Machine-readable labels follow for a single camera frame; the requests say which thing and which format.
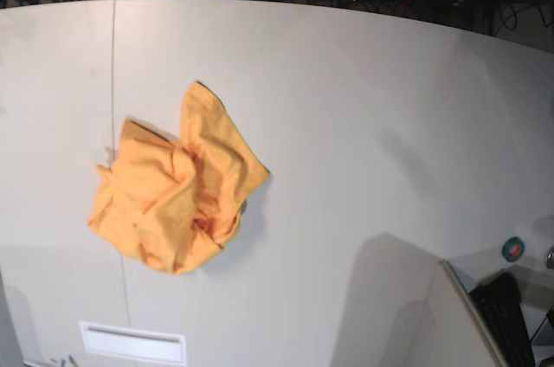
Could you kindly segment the orange yellow t-shirt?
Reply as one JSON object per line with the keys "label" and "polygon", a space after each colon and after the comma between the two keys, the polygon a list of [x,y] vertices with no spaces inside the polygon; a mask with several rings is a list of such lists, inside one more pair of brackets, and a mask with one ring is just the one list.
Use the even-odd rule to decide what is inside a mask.
{"label": "orange yellow t-shirt", "polygon": [[238,232],[243,204],[270,175],[199,82],[184,93],[178,139],[128,119],[117,157],[97,171],[89,229],[166,274],[191,272],[219,254]]}

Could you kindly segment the white partition panel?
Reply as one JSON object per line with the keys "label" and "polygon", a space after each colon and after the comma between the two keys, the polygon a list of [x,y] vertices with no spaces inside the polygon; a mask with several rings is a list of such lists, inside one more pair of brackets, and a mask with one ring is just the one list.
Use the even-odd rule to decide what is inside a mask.
{"label": "white partition panel", "polygon": [[333,366],[501,366],[453,267],[389,234],[353,263]]}

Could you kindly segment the white recessed table hatch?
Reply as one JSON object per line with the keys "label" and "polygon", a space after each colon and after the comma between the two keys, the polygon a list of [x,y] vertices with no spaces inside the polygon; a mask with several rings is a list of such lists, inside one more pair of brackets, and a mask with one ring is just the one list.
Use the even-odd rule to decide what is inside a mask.
{"label": "white recessed table hatch", "polygon": [[143,363],[186,366],[186,337],[131,328],[80,322],[88,353]]}

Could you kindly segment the green tape roll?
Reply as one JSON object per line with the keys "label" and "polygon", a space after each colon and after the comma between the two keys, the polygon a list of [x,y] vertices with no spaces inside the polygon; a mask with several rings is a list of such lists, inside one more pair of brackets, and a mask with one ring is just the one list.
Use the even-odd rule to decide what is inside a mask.
{"label": "green tape roll", "polygon": [[509,238],[501,249],[502,257],[510,263],[519,260],[525,252],[525,243],[517,236]]}

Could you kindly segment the black computer keyboard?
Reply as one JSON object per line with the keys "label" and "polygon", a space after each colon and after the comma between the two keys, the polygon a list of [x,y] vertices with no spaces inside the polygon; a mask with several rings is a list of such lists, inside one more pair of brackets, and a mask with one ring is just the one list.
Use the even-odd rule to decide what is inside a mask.
{"label": "black computer keyboard", "polygon": [[499,274],[478,285],[470,297],[509,366],[534,366],[535,357],[521,309],[515,277]]}

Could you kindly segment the silver round knob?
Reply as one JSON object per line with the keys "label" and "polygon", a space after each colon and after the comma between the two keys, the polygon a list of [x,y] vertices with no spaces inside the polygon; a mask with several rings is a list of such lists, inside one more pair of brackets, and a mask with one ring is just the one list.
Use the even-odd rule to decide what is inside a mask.
{"label": "silver round knob", "polygon": [[550,247],[545,254],[544,264],[548,269],[554,269],[554,247]]}

